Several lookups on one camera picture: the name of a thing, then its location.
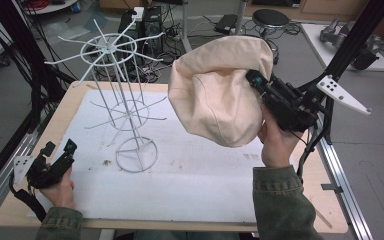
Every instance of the wire hat stand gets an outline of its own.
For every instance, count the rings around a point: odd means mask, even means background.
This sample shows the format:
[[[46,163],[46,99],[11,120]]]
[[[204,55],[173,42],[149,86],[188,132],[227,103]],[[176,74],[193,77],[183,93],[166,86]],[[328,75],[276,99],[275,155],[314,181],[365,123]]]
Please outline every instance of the wire hat stand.
[[[80,54],[71,56],[56,62],[45,62],[46,64],[58,64],[71,59],[81,58],[86,64],[89,65],[86,72],[78,83],[73,87],[77,87],[91,74],[96,87],[99,90],[103,104],[91,102],[92,105],[106,109],[108,113],[108,120],[98,123],[93,126],[86,127],[92,129],[106,124],[110,124],[117,130],[107,147],[113,145],[117,137],[123,132],[131,132],[132,137],[124,140],[116,150],[116,160],[119,167],[127,172],[143,172],[151,168],[158,159],[158,148],[155,142],[144,137],[139,133],[141,128],[148,120],[165,120],[166,118],[152,118],[150,117],[149,108],[158,104],[166,99],[166,97],[147,104],[144,99],[142,83],[139,79],[139,67],[136,62],[136,57],[145,58],[151,61],[162,61],[162,59],[155,59],[144,54],[138,53],[138,42],[146,41],[148,39],[155,39],[161,37],[164,33],[155,36],[149,36],[139,39],[125,35],[126,31],[135,24],[135,18],[129,26],[121,33],[103,34],[98,24],[95,25],[99,30],[100,35],[90,39],[87,42],[68,40],[59,37],[62,41],[83,44]],[[90,56],[97,56],[93,61],[87,58]],[[139,86],[139,93],[135,93],[132,87],[132,80],[129,77],[127,62],[133,62],[133,71],[136,72],[136,80]],[[101,90],[97,71],[103,74],[110,81],[112,94],[105,95]],[[126,82],[128,89],[123,89],[122,82]]]

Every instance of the beige cloth hat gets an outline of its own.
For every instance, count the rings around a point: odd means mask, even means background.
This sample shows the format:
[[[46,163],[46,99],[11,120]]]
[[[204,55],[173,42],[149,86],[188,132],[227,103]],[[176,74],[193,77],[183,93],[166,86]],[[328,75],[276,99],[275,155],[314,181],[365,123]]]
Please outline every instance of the beige cloth hat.
[[[217,39],[174,61],[168,97],[187,132],[240,147],[256,137],[262,122],[259,97],[245,74],[255,69],[268,79],[272,67],[262,39]]]

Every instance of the metal frame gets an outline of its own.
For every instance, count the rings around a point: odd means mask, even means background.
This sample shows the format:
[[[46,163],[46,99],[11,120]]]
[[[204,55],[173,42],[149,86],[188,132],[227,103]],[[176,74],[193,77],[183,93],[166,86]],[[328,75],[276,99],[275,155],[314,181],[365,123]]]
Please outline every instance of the metal frame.
[[[27,156],[31,153],[31,151],[36,146],[36,143],[39,139],[38,130],[36,129],[31,134],[25,134],[23,139],[21,140],[20,144],[14,151],[14,153],[11,155],[9,161],[5,164],[5,166],[0,171],[0,199],[3,196],[3,193],[6,190],[9,190],[8,188],[8,180],[9,176],[13,170],[13,159],[15,156]]]
[[[320,119],[318,125],[319,129],[322,129],[323,123]],[[356,237],[362,240],[373,239],[338,155],[336,154],[335,148],[333,145],[329,144],[325,138],[320,140],[318,148],[320,157],[324,160],[326,168],[329,170],[332,184],[335,185],[336,189],[340,189],[340,191],[336,192],[336,196],[342,203],[342,207],[344,208],[343,212],[347,213],[347,221],[352,225]]]

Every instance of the person's right hand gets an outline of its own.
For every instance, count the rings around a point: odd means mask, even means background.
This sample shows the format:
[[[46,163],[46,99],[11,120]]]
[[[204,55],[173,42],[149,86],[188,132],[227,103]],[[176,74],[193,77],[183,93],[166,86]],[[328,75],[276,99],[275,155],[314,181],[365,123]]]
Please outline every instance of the person's right hand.
[[[76,208],[74,201],[74,182],[71,180],[70,167],[62,177],[61,182],[50,186],[49,188],[40,189],[40,192],[48,198],[54,207]]]
[[[292,154],[299,138],[303,133],[282,131],[276,119],[265,105],[262,105],[263,125],[258,132],[258,137],[264,143],[261,159],[268,168],[288,167],[289,157]]]

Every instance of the wooden table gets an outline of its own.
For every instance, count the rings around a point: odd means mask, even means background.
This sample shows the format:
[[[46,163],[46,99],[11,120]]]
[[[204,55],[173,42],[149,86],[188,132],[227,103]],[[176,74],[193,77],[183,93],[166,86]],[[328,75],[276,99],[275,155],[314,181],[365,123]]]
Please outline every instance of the wooden table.
[[[43,135],[33,150],[36,156],[42,146],[48,141],[58,145],[61,142],[73,116],[76,114],[82,98],[90,89],[96,89],[94,82],[84,82],[82,85],[70,87],[53,115]],[[101,83],[102,89],[110,89],[109,83]],[[146,91],[166,92],[165,84],[149,84]],[[299,159],[304,149],[300,143],[295,149],[293,156]],[[304,168],[304,194],[314,204],[317,218],[315,228],[323,233],[344,233],[348,230],[342,209],[333,191],[324,191],[321,184],[330,183],[323,163],[317,151],[312,153]],[[37,227],[40,222],[34,217],[28,217],[29,208],[21,201],[8,194],[0,207],[0,226],[11,227]],[[106,219],[84,219],[85,228],[102,229],[159,229],[159,230],[189,230],[189,231],[235,231],[235,232],[257,232],[255,223],[209,223],[209,222],[175,222],[175,221],[143,221],[143,220],[106,220]]]

